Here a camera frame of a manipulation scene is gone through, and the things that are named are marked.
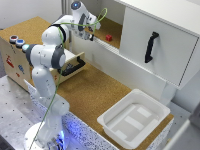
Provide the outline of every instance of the black handle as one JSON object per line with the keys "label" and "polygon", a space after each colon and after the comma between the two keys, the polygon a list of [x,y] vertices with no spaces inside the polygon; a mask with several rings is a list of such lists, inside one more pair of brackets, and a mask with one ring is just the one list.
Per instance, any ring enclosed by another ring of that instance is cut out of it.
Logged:
{"label": "black handle", "polygon": [[153,57],[151,56],[151,51],[153,48],[154,39],[156,39],[157,37],[159,37],[159,34],[156,32],[153,32],[152,36],[149,39],[147,51],[146,51],[146,55],[145,55],[145,63],[148,63],[153,59]]}
{"label": "black handle", "polygon": [[74,66],[73,68],[63,70],[61,75],[64,77],[68,76],[76,70],[80,69],[81,67],[85,66],[85,62],[80,58],[80,56],[77,57],[77,61],[79,62],[78,65]]}

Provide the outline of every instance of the cabinet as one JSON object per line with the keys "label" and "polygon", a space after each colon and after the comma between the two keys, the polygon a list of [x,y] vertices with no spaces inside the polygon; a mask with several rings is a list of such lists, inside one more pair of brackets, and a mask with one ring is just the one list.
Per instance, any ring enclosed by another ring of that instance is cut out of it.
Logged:
{"label": "cabinet", "polygon": [[[145,63],[147,45],[152,33],[151,56]],[[195,49],[198,37],[126,7],[120,54],[136,64],[179,86]]]}

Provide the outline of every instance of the black drawer handle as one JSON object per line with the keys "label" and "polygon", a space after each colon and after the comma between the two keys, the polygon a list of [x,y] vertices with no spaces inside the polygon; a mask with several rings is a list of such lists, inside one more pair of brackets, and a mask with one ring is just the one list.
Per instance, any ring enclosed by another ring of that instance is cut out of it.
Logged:
{"label": "black drawer handle", "polygon": [[159,37],[159,34],[156,32],[153,32],[152,36],[149,39],[147,51],[146,51],[146,55],[145,55],[145,63],[148,63],[153,59],[153,57],[151,56],[151,51],[153,48],[154,39],[156,39],[157,37]]}
{"label": "black drawer handle", "polygon": [[74,66],[73,68],[63,70],[61,75],[66,77],[66,76],[70,75],[71,73],[75,72],[76,70],[85,66],[85,62],[80,58],[80,56],[77,57],[77,61],[79,62],[78,65]]}

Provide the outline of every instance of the cable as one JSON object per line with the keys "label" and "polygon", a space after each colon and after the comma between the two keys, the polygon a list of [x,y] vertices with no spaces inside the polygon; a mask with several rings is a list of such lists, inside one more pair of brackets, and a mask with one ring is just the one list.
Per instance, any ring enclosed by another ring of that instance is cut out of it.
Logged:
{"label": "cable", "polygon": [[[104,10],[106,11],[105,14],[103,15],[103,17],[101,17],[101,19],[99,19],[100,16],[101,16],[101,14],[102,14],[102,12],[103,12]],[[96,25],[97,25],[97,23],[101,22],[101,21],[105,18],[106,15],[107,15],[107,8],[104,8],[104,9],[101,11],[101,13],[99,14],[97,21],[96,21],[95,23],[93,23],[93,24],[87,24],[87,25],[73,24],[73,23],[61,23],[61,24],[72,24],[72,25],[85,26],[85,27],[86,27],[86,26],[95,25],[94,31],[93,31],[93,35],[94,35],[95,30],[96,30]],[[60,33],[60,38],[61,38],[61,41],[62,41],[62,46],[63,46],[63,48],[64,48],[63,37],[62,37],[62,33],[61,33],[59,27],[58,27],[58,30],[59,30],[59,33]],[[32,146],[33,146],[33,143],[34,143],[34,141],[35,141],[35,139],[36,139],[36,137],[37,137],[37,135],[38,135],[38,133],[39,133],[39,131],[40,131],[40,128],[41,128],[41,126],[42,126],[42,123],[44,122],[44,120],[45,120],[45,118],[46,118],[46,116],[47,116],[47,113],[49,112],[49,109],[50,109],[50,107],[51,107],[51,105],[52,105],[52,103],[53,103],[53,101],[54,101],[54,99],[55,99],[55,96],[56,96],[58,87],[59,87],[59,85],[60,85],[61,74],[62,74],[62,69],[61,69],[61,73],[60,73],[60,75],[59,75],[58,84],[57,84],[57,86],[56,86],[56,91],[55,91],[55,93],[54,93],[54,95],[53,95],[53,98],[52,98],[52,100],[51,100],[51,103],[49,104],[49,107],[47,108],[47,111],[46,111],[46,113],[45,113],[45,115],[44,115],[44,117],[43,117],[43,119],[42,119],[42,122],[40,123],[40,126],[39,126],[39,128],[38,128],[38,130],[37,130],[37,133],[36,133],[36,135],[35,135],[35,137],[34,137],[32,143],[31,143],[31,146],[30,146],[30,149],[29,149],[29,150],[31,150],[31,148],[32,148]]]}

